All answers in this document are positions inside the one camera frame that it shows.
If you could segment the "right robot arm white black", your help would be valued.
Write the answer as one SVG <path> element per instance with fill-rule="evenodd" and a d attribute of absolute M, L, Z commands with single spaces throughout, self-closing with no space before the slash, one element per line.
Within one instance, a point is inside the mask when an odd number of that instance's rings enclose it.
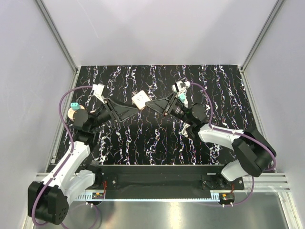
<path fill-rule="evenodd" d="M 211 125 L 203 105 L 186 107 L 175 93 L 147 101 L 145 105 L 162 115 L 172 115 L 183 121 L 187 125 L 185 134 L 189 137 L 233 150 L 235 161 L 226 164 L 216 177 L 216 183 L 222 189 L 229 188 L 239 177 L 259 177 L 270 169 L 270 164 L 275 164 L 275 151 L 256 128 L 234 130 Z"/>

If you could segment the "light teal charger cube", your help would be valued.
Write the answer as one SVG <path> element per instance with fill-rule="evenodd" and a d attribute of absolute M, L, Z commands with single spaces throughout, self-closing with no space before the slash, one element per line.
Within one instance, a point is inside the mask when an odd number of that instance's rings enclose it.
<path fill-rule="evenodd" d="M 178 97 L 179 97 L 179 100 L 180 100 L 182 103 L 184 103 L 184 102 L 186 101 L 186 96 L 185 96 L 184 93 L 179 94 Z"/>

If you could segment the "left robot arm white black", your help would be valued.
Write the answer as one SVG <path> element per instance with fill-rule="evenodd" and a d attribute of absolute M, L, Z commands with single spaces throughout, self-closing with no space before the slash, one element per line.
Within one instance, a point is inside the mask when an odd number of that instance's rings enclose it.
<path fill-rule="evenodd" d="M 79 170 L 97 145 L 99 134 L 96 129 L 109 120 L 122 122 L 138 111 L 134 104 L 110 98 L 91 112 L 84 108 L 73 109 L 76 133 L 68 151 L 42 181 L 33 181 L 28 187 L 28 216 L 36 226 L 60 225 L 78 195 L 89 187 L 97 189 L 103 184 L 102 170 L 97 166 L 89 165 Z"/>

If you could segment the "dark teal charger plug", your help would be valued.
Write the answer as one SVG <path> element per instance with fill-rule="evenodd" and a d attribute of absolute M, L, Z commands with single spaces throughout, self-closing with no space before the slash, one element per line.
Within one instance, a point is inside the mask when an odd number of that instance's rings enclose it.
<path fill-rule="evenodd" d="M 81 108 L 81 106 L 77 102 L 71 103 L 70 107 L 74 111 L 77 111 L 77 110 L 79 110 Z"/>

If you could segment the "beige cube socket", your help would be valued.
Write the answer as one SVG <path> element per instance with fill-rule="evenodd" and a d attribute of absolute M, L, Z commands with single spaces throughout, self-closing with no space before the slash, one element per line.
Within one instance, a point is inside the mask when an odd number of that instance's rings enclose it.
<path fill-rule="evenodd" d="M 132 97 L 132 102 L 137 106 L 139 110 L 143 110 L 146 102 L 149 102 L 150 98 L 144 90 L 139 91 Z"/>

